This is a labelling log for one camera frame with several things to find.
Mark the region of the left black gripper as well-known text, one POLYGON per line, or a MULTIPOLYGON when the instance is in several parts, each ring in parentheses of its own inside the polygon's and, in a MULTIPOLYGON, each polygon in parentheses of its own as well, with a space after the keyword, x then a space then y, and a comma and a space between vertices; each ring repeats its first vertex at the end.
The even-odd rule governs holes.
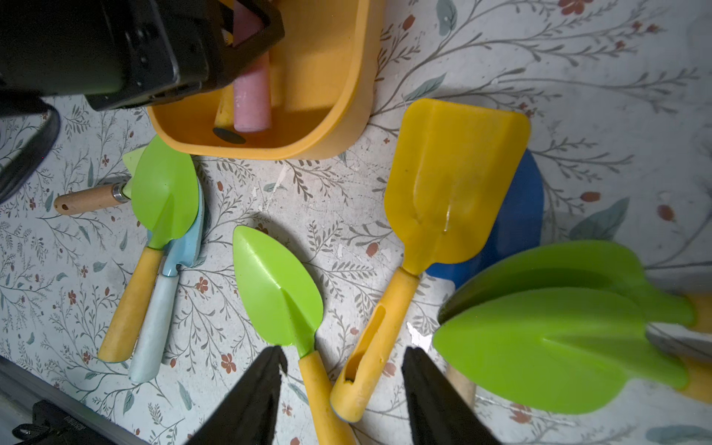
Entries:
POLYGON ((239 1, 263 29, 227 46, 220 1, 4 1, 1 109, 84 96, 96 111, 171 103, 232 83, 285 36, 269 1, 239 1))

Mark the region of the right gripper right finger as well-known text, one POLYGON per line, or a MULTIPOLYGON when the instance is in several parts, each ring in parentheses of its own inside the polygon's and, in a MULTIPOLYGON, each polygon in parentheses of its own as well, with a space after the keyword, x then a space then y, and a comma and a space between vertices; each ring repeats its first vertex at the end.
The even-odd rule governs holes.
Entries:
POLYGON ((402 375, 415 444, 500 443, 424 350, 405 350, 402 375))

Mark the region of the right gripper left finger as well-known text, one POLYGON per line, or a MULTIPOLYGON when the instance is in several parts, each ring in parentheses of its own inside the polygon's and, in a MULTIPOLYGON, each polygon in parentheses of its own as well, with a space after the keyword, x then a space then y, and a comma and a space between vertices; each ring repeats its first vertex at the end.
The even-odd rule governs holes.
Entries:
POLYGON ((278 346, 263 350, 190 444, 271 444, 287 358, 278 346))

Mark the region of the purple shovel pink handle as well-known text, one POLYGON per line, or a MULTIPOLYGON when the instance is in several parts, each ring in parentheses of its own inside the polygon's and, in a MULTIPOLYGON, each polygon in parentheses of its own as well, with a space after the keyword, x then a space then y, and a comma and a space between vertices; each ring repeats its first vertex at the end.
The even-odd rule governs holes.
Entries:
MULTIPOLYGON (((239 46, 263 29, 260 18, 234 2, 233 46, 239 46)), ((266 131, 272 126, 269 54, 259 57, 233 81, 234 128, 239 133, 266 131)))

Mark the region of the light blue shovel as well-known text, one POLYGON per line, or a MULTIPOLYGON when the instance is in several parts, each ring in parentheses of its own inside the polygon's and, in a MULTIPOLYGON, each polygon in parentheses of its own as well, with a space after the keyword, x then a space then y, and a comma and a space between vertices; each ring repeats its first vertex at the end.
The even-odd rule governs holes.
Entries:
POLYGON ((198 185, 198 192, 200 205, 196 220, 181 238, 170 243, 162 272, 157 276, 129 368, 128 376, 135 384, 148 382, 157 376, 172 324, 174 301, 181 272, 179 267, 195 266, 200 255, 205 221, 202 185, 198 185))

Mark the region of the yellow scoop shovel slotted handle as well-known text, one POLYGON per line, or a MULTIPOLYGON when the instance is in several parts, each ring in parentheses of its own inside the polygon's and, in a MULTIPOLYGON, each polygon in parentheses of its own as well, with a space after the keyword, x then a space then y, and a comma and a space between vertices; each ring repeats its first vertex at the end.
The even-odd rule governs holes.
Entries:
POLYGON ((530 133, 530 120, 513 111, 430 98, 405 111, 384 195, 403 260, 332 389, 330 403, 342 420, 362 419, 421 274, 482 251, 530 133))

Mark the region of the yellow rake-edged shovel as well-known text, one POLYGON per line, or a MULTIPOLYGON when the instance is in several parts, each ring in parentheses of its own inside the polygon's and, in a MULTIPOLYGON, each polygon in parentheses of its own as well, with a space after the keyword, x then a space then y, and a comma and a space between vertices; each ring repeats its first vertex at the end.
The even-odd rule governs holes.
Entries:
POLYGON ((246 142, 234 127, 234 89, 231 83, 221 90, 212 131, 222 141, 230 144, 242 145, 246 142))

